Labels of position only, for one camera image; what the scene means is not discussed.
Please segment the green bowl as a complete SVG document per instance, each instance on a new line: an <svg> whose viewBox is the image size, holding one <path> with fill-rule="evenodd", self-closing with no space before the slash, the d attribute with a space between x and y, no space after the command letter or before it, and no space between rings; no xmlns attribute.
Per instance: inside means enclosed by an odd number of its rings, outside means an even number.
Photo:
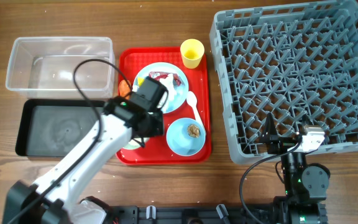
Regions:
<svg viewBox="0 0 358 224"><path fill-rule="evenodd" d="M135 139L132 139L128 142L127 145L125 145L123 147L123 149L126 149L126 150L134 150L134 149L137 149L137 148L140 148L141 145L140 143L142 141L144 141L144 144L149 140L149 138L135 138Z"/></svg>

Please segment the orange carrot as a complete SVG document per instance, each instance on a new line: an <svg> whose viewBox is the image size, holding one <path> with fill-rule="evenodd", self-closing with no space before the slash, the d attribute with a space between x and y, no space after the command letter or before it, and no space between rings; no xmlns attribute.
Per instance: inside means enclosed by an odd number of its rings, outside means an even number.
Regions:
<svg viewBox="0 0 358 224"><path fill-rule="evenodd" d="M121 80L119 83L119 96L125 98L125 99L129 99L130 98L130 93L132 90L132 86L130 81L125 81L125 80Z"/></svg>

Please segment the brown food lump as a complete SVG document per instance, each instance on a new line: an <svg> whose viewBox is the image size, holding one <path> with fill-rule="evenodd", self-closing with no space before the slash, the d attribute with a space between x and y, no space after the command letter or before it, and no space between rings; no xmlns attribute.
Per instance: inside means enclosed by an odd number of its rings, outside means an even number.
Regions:
<svg viewBox="0 0 358 224"><path fill-rule="evenodd" d="M201 134L200 128L195 124L191 124L187 127L187 133L192 138L198 138Z"/></svg>

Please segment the white tissue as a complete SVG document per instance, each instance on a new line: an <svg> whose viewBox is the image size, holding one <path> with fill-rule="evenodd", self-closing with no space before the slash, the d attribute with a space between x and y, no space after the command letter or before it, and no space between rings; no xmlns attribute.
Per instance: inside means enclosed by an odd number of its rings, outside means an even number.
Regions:
<svg viewBox="0 0 358 224"><path fill-rule="evenodd" d="M169 73L166 78L160 79L160 82L167 88L168 96L167 102L165 103L163 109L167 110L171 102L175 100L177 91L175 90L176 81L172 73Z"/></svg>

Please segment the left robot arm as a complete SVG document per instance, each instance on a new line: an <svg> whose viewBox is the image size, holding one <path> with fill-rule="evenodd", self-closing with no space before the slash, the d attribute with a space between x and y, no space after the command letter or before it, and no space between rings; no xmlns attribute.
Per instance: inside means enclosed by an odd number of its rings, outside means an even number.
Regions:
<svg viewBox="0 0 358 224"><path fill-rule="evenodd" d="M8 191L3 223L103 223L107 210L78 197L117 151L137 138L163 134L166 93L115 97L86 136L53 169L32 185L16 182Z"/></svg>

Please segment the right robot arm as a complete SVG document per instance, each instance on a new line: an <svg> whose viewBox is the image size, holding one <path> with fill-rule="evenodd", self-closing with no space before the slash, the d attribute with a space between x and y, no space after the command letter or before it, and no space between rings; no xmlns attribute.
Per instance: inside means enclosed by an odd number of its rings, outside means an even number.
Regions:
<svg viewBox="0 0 358 224"><path fill-rule="evenodd" d="M280 137L269 113L260 137L268 152L278 155L283 172L286 196L272 202L270 223L325 224L328 222L326 200L331 173L321 164L309 164L306 155L316 151L325 139L325 132L303 117L303 130L295 137Z"/></svg>

